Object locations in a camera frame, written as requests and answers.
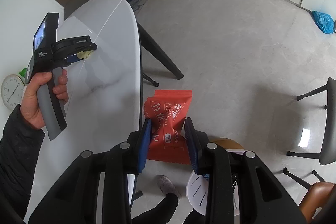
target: gray tile floor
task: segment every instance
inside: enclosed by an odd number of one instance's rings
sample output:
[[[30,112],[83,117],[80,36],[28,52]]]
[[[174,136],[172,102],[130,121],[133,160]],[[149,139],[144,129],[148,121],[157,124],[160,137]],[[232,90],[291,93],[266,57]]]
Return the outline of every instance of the gray tile floor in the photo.
[[[336,182],[336,164],[286,156],[287,150],[320,152],[327,93],[294,97],[336,77],[335,34],[323,34],[308,12],[285,0],[148,0],[137,19],[184,78],[174,79],[146,50],[144,72],[161,89],[193,90],[188,116],[197,130],[255,151],[297,203],[306,190],[281,174],[284,167],[310,183],[317,181],[309,175],[313,169]],[[154,90],[144,81],[144,101]],[[303,128],[311,132],[307,148],[298,146]],[[190,172],[190,166],[148,160],[138,179],[144,196],[132,216],[163,198],[153,182],[164,174],[184,195],[170,221],[182,223],[191,211],[185,197]]]

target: blue plastic bag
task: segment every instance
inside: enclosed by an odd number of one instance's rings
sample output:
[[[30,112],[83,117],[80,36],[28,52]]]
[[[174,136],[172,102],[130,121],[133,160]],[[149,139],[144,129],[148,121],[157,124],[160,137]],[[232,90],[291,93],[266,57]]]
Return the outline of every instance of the blue plastic bag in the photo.
[[[324,33],[333,33],[334,32],[334,20],[330,15],[313,11],[313,18],[316,25]]]

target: clock face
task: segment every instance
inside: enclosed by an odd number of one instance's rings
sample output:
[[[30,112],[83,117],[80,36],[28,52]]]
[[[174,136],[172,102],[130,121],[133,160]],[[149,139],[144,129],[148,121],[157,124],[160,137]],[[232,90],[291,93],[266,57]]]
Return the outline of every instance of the clock face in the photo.
[[[17,75],[8,75],[1,85],[1,98],[9,110],[21,103],[24,84]]]

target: black table leg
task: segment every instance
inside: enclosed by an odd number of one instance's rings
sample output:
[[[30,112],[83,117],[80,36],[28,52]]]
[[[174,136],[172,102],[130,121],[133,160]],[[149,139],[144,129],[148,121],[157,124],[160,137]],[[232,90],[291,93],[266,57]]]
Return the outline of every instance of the black table leg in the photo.
[[[291,151],[287,151],[287,156],[292,157],[300,157],[300,158],[307,158],[307,159],[319,159],[320,153],[295,153]]]
[[[146,32],[146,30],[138,23],[141,46],[149,51],[157,60],[161,62],[177,79],[183,78],[183,73],[176,67],[174,62],[160,48],[155,40]]]
[[[306,182],[305,180],[297,177],[296,175],[293,175],[292,173],[290,173],[287,169],[287,167],[285,167],[282,172],[285,174],[285,175],[288,175],[290,178],[292,178],[293,180],[295,180],[298,184],[302,185],[304,188],[306,189],[310,189],[311,188],[311,184],[309,184],[308,182]]]
[[[148,82],[150,82],[153,86],[158,87],[160,84],[155,82],[152,78],[150,78],[147,74],[142,73],[142,77],[145,78]]]
[[[303,95],[300,95],[300,96],[296,96],[296,100],[299,101],[299,100],[301,100],[303,98],[315,95],[315,94],[320,93],[320,92],[325,91],[325,90],[327,90],[327,85],[323,85],[323,86],[321,86],[321,87],[319,87],[319,88],[317,88],[315,90],[312,90],[312,91],[310,91],[310,92],[308,92],[306,94],[303,94]]]
[[[314,174],[319,179],[319,181],[325,181],[324,178],[322,178],[315,170],[313,170],[311,173]]]
[[[134,194],[133,200],[136,200],[136,199],[138,199],[138,198],[140,198],[142,196],[143,196],[143,193],[141,191],[137,191]]]

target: clock hand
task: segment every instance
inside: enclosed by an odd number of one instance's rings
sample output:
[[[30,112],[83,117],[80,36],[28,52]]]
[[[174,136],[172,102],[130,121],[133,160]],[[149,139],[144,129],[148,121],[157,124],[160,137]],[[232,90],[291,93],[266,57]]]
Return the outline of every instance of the clock hand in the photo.
[[[7,99],[7,102],[6,102],[6,103],[8,103],[8,101],[10,100],[10,98],[13,96],[15,90],[13,91],[12,95]]]

